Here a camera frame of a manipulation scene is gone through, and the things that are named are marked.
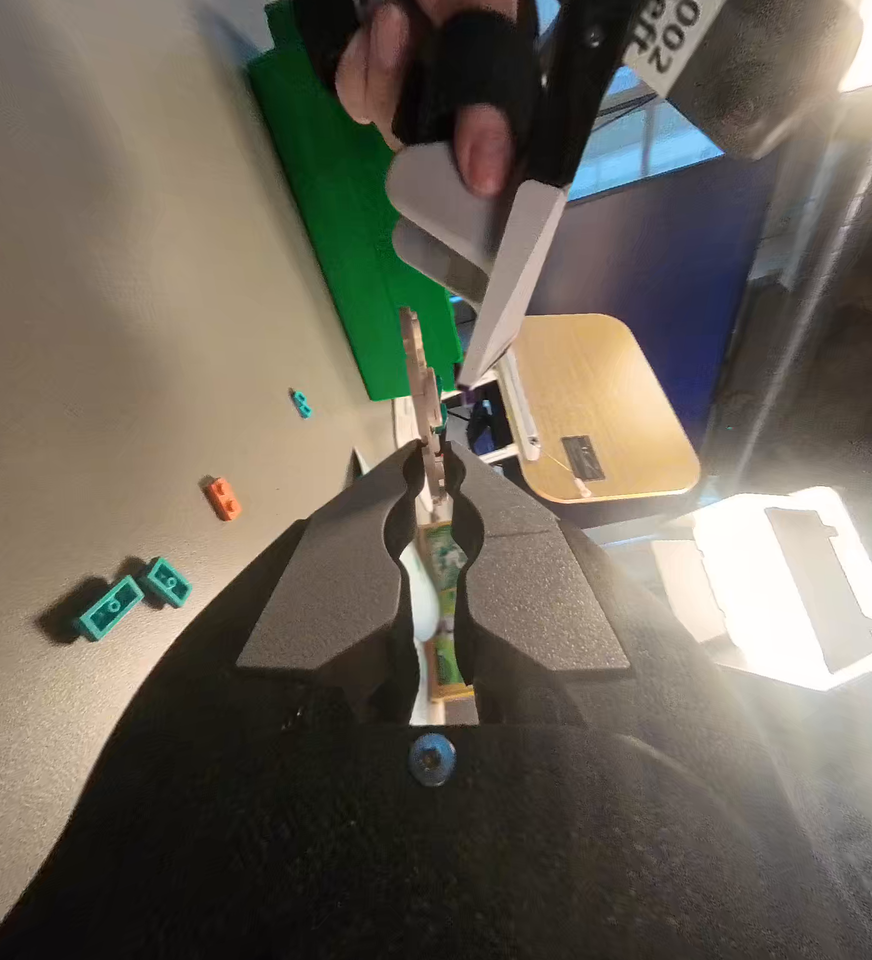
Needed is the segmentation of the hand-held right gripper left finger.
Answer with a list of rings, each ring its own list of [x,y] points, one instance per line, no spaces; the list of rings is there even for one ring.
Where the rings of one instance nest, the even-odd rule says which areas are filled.
[[[420,685],[408,574],[425,484],[411,440],[316,510],[237,659],[338,690],[354,716],[410,716]]]

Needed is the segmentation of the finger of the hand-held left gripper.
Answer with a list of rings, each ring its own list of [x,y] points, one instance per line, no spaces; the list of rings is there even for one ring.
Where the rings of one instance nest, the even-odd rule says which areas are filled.
[[[459,387],[476,386],[519,335],[567,202],[567,186],[529,178],[517,188],[457,375]]]

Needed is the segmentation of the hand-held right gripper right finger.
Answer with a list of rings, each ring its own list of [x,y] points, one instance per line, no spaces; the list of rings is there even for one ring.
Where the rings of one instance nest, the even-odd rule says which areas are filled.
[[[569,697],[631,662],[557,517],[477,455],[444,451],[457,582],[457,665],[478,707]]]

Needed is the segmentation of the round cream lego plate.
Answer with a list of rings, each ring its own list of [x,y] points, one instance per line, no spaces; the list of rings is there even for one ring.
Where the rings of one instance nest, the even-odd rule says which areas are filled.
[[[409,396],[421,443],[421,460],[429,491],[430,514],[436,515],[447,500],[445,470],[438,451],[433,427],[440,422],[441,390],[425,353],[422,331],[415,311],[406,306],[398,309],[399,327],[406,358]]]

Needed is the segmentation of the teal lego brick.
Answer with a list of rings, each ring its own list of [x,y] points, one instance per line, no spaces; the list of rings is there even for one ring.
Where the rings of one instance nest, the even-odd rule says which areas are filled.
[[[73,621],[73,627],[77,635],[87,641],[101,642],[142,604],[143,599],[144,594],[137,580],[127,575],[80,613]]]
[[[174,609],[184,607],[192,594],[192,583],[168,559],[155,557],[140,574],[141,588],[158,602]]]

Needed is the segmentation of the colourful lego set box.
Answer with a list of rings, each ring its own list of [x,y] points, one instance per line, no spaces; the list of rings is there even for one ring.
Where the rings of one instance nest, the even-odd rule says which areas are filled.
[[[474,699],[475,692],[458,665],[454,640],[457,584],[466,555],[456,543],[449,521],[419,527],[418,548],[438,601],[437,627],[423,642],[429,700],[446,703]]]

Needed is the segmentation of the orange lego brick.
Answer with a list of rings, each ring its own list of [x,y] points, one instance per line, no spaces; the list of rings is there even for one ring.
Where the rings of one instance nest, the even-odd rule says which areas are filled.
[[[202,491],[222,522],[233,522],[242,513],[242,505],[230,482],[224,477],[212,477],[202,483]]]

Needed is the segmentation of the person's left hand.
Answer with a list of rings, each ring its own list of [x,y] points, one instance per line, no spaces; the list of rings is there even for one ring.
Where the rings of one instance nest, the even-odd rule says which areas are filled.
[[[496,197],[539,91],[534,2],[294,2],[317,78],[393,149],[451,141],[469,192]]]

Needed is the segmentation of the light blue instruction booklet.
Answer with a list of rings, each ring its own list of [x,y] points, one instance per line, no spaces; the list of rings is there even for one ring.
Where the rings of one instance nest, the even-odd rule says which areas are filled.
[[[360,725],[411,722],[423,642],[439,619],[434,585],[416,546],[417,498],[427,485],[422,443],[410,440],[338,496],[337,627],[345,647],[338,684]]]

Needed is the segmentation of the wooden-top white tilting stand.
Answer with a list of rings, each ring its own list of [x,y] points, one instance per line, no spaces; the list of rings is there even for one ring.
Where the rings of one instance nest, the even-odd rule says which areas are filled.
[[[547,505],[682,495],[701,466],[629,328],[601,314],[530,316],[477,385],[498,386],[514,458]]]

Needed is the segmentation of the bright white light panel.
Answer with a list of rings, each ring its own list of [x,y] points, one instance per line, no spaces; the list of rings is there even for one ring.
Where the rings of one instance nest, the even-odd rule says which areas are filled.
[[[671,611],[720,666],[808,690],[872,674],[872,561],[840,495],[743,493],[651,542]]]

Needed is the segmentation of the green plastic bin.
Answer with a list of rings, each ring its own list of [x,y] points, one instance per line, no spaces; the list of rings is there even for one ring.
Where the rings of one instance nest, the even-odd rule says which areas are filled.
[[[463,355],[454,306],[395,253],[398,214],[384,189],[393,153],[317,78],[294,6],[265,7],[273,45],[249,63],[250,87],[366,393],[375,402],[409,394],[403,306],[417,313],[425,358],[449,386]]]

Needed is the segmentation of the glass window black frame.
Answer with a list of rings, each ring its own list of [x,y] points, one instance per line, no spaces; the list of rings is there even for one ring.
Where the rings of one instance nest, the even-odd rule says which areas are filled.
[[[600,105],[568,199],[586,200],[722,155],[673,104],[622,66]]]

